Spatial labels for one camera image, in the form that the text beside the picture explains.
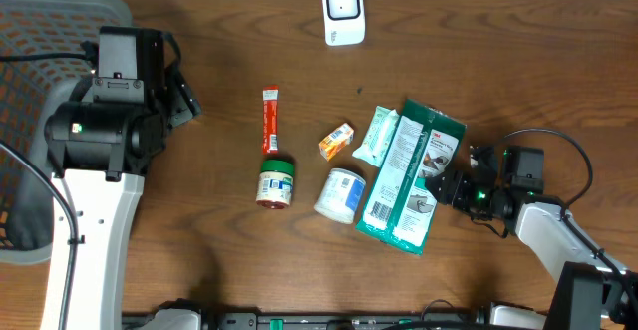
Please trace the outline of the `green 3M gloves package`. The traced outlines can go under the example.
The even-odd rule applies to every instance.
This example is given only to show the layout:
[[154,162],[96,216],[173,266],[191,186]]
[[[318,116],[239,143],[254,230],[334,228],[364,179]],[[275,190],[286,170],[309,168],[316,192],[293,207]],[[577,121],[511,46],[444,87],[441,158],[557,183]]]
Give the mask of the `green 3M gloves package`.
[[421,255],[438,204],[426,186],[449,167],[466,129],[436,109],[407,100],[356,229]]

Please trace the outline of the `mint green wipes pack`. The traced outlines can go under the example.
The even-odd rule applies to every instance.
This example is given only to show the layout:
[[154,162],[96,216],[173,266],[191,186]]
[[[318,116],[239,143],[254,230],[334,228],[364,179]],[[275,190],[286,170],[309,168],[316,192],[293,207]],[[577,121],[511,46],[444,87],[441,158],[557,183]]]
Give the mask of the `mint green wipes pack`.
[[393,109],[377,106],[368,130],[352,156],[369,165],[380,167],[387,153],[400,115]]

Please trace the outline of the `red box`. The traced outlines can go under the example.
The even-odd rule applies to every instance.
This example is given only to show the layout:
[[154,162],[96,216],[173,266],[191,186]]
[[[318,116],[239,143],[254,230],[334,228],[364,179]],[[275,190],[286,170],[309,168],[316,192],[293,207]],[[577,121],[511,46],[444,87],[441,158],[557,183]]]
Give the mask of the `red box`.
[[263,139],[262,152],[265,155],[278,152],[278,94],[276,85],[267,86],[262,91]]

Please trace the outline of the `white cotton swab tub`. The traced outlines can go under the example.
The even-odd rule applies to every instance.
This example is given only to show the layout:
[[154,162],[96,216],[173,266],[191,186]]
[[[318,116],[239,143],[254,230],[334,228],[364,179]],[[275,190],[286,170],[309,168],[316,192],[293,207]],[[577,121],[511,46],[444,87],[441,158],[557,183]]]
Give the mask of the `white cotton swab tub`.
[[365,181],[356,173],[332,168],[314,209],[333,221],[352,224],[365,186]]

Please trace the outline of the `orange Kleenex tissue pack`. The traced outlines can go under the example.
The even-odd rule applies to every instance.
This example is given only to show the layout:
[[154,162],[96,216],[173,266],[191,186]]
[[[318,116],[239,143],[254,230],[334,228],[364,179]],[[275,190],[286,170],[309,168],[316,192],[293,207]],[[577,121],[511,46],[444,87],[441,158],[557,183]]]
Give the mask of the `orange Kleenex tissue pack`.
[[343,123],[320,141],[318,144],[320,155],[326,161],[329,161],[344,147],[348,146],[353,138],[354,129],[348,123]]

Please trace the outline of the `green lid jar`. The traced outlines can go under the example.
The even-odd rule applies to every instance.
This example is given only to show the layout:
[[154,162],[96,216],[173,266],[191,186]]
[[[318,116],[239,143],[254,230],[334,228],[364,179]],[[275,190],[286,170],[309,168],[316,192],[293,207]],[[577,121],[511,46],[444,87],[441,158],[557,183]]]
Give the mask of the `green lid jar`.
[[287,208],[292,200],[294,175],[292,163],[264,161],[258,180],[256,203],[269,209]]

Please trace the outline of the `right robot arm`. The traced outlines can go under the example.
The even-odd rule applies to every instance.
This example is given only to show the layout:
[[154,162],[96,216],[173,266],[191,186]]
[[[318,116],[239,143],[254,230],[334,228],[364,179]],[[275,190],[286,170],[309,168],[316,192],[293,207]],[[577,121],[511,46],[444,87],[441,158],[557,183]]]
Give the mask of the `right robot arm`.
[[543,150],[511,146],[498,165],[491,148],[474,149],[471,160],[472,172],[449,169],[427,180],[426,189],[474,223],[501,221],[500,237],[512,235],[531,249],[556,282],[546,314],[492,304],[477,322],[492,329],[597,329],[609,319],[636,328],[636,273],[607,255],[565,202],[545,194]]

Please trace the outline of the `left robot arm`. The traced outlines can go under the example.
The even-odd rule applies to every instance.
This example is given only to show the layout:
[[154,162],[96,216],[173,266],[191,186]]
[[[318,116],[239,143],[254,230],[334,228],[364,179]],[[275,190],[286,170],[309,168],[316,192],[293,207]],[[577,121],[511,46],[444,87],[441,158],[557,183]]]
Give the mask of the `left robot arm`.
[[127,251],[153,158],[201,107],[169,32],[104,26],[44,126],[54,235],[43,329],[120,329]]

